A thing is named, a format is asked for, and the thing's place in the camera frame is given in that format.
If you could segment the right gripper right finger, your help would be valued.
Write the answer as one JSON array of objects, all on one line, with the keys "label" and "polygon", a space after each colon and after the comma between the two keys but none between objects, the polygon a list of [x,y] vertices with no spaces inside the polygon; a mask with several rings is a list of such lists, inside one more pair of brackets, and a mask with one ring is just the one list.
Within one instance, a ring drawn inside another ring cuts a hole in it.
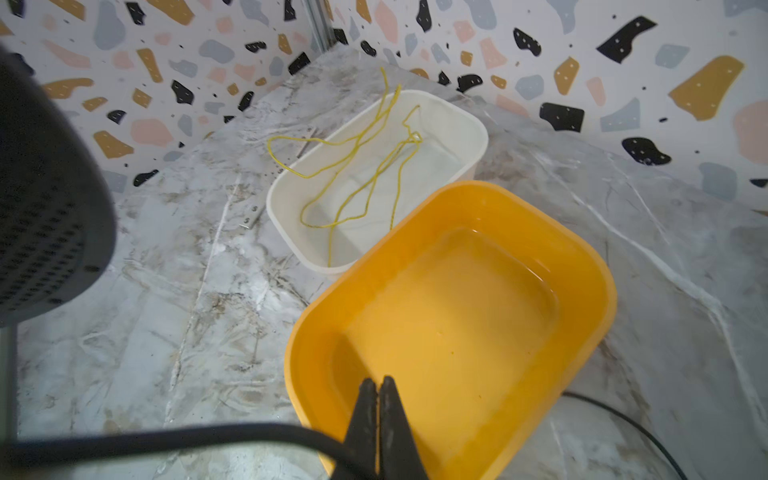
[{"label": "right gripper right finger", "polygon": [[395,380],[385,376],[379,391],[379,475],[386,480],[427,480]]}]

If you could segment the grey cable spool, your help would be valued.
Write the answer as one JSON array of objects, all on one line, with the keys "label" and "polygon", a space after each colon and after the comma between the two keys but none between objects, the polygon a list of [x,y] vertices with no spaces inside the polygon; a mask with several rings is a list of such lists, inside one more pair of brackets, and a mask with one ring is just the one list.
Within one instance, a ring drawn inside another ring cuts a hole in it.
[{"label": "grey cable spool", "polygon": [[99,166],[21,56],[2,50],[2,326],[89,289],[110,263],[116,236]]}]

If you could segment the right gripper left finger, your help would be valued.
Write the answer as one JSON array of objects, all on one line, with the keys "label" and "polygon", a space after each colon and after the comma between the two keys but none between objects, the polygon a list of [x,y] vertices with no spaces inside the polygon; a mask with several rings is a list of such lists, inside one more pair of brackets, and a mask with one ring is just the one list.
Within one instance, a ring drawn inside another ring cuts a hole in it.
[{"label": "right gripper left finger", "polygon": [[352,457],[363,467],[364,475],[350,470],[338,462],[331,475],[332,479],[377,479],[377,402],[375,382],[366,378],[362,381],[350,423],[344,438],[344,445]]}]

